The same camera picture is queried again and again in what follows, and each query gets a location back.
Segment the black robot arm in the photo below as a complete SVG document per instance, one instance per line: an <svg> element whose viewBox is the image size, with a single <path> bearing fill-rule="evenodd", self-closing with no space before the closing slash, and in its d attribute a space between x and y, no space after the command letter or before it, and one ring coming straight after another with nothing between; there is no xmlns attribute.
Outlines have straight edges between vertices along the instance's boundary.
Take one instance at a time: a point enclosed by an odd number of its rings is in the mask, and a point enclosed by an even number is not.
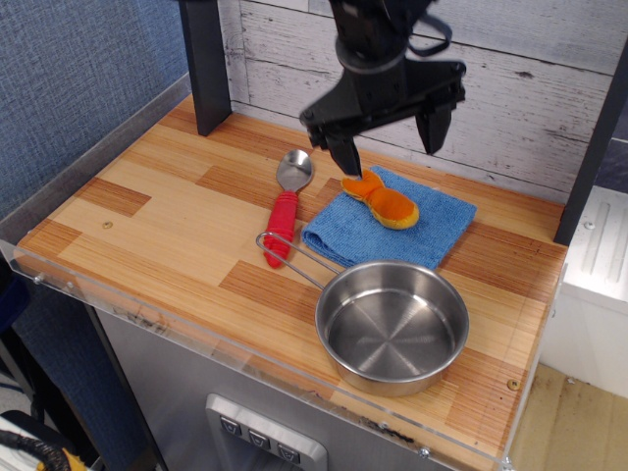
<svg viewBox="0 0 628 471"><path fill-rule="evenodd" d="M362 174L357 135L413 118L427 154L445 143L451 113L465 98L460 61L435 61L452 30L427 1L334 1L338 83L305 108L300 121L312 146L342 172Z"/></svg>

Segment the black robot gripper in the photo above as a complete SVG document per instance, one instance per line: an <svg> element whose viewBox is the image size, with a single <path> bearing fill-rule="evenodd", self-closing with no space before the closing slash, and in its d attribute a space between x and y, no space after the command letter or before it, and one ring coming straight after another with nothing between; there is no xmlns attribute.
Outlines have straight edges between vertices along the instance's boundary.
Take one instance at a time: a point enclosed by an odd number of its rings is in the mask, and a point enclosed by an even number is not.
<svg viewBox="0 0 628 471"><path fill-rule="evenodd" d="M346 176L362 177L360 134L413 118L427 154L445 143L451 114L465 99L459 61L402 59L386 71L342 72L339 82L301 112L313 143L328 149Z"/></svg>

